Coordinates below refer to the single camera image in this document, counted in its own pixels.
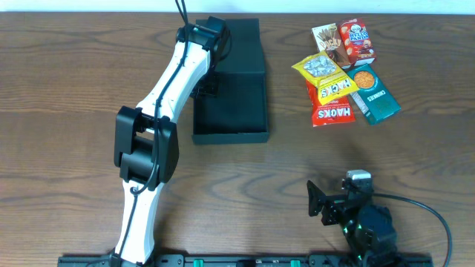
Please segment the teal Chunkies box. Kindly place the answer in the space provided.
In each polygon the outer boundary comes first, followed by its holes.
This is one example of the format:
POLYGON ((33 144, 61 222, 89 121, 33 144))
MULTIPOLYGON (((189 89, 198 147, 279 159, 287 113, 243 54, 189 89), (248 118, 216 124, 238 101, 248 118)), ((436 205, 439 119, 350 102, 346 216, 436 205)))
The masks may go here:
POLYGON ((359 90, 351 93, 353 101, 370 125, 396 115, 401 106, 370 65, 361 65, 347 72, 359 90))

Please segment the red Hacks candy bag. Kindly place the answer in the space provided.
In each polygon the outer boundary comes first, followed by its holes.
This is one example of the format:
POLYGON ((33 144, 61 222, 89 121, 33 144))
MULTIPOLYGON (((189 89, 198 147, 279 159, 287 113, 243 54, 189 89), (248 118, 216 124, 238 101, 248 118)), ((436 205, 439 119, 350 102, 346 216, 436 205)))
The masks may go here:
POLYGON ((346 96, 325 105, 318 101, 317 88, 306 81, 309 99, 312 102, 312 126, 351 123, 356 120, 353 108, 346 96))

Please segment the black gift box with lid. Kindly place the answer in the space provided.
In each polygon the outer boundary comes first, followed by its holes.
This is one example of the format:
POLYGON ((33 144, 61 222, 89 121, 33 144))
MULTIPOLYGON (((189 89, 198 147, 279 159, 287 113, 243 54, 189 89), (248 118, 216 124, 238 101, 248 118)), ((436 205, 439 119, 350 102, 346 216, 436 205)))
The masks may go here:
POLYGON ((229 19, 228 56, 217 64, 214 93, 194 99, 196 145, 265 143, 269 139, 266 63, 258 19, 229 19))

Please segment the yellow Hacks candy bag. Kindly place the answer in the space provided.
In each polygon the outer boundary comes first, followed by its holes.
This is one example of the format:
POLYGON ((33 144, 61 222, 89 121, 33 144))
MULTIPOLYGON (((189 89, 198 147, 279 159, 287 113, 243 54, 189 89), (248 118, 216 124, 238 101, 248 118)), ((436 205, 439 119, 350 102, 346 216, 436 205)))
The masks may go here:
POLYGON ((356 82, 325 51, 304 58, 292 68, 317 88, 322 105, 359 90, 356 82))

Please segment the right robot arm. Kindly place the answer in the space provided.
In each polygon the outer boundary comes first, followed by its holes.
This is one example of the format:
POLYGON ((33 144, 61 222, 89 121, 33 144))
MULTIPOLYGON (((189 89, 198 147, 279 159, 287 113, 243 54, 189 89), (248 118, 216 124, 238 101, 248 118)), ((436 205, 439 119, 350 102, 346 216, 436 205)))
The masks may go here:
POLYGON ((342 187, 344 194, 330 196, 309 180, 309 215, 320 214, 323 225, 341 227, 357 266, 406 266, 389 209, 373 203, 371 178, 345 178, 342 187))

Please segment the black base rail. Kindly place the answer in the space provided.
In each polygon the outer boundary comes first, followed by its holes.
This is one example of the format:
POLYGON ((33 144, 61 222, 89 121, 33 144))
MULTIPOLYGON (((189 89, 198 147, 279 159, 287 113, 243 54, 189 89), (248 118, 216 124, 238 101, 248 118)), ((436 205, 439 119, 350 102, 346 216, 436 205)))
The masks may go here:
MULTIPOLYGON (((107 267, 132 266, 133 263, 118 260, 111 255, 94 257, 59 257, 58 267, 107 267)), ((258 257, 258 256, 183 256, 162 254, 144 264, 152 267, 345 267, 357 266, 350 257, 343 254, 312 254, 305 257, 258 257)))

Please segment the red Hello Panda box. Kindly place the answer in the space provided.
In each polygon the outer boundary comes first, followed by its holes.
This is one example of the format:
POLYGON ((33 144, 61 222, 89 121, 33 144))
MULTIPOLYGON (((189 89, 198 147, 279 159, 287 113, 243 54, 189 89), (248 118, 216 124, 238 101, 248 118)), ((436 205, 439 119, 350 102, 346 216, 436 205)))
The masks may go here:
POLYGON ((363 19, 348 19, 338 24, 350 64, 353 67, 373 63, 377 56, 363 19))

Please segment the brown Pocky box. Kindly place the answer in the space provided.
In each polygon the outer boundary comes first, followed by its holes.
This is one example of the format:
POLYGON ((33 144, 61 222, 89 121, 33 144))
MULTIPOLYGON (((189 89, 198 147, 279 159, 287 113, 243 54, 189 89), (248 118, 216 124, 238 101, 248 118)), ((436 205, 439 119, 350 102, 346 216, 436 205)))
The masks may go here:
POLYGON ((311 29, 318 51, 324 51, 343 70, 351 67, 350 60, 341 40, 336 23, 311 29))

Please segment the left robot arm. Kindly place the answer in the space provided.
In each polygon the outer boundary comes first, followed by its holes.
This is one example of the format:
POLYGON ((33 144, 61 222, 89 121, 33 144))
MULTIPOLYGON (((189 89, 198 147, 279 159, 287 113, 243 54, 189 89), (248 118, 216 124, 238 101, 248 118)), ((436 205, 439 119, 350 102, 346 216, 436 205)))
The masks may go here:
POLYGON ((160 192, 179 159, 177 120, 191 93, 210 79, 230 30, 211 16, 204 25, 186 22, 177 31, 171 61, 151 92, 116 117, 114 164, 125 194, 122 230, 110 266, 145 266, 154 250, 160 192))

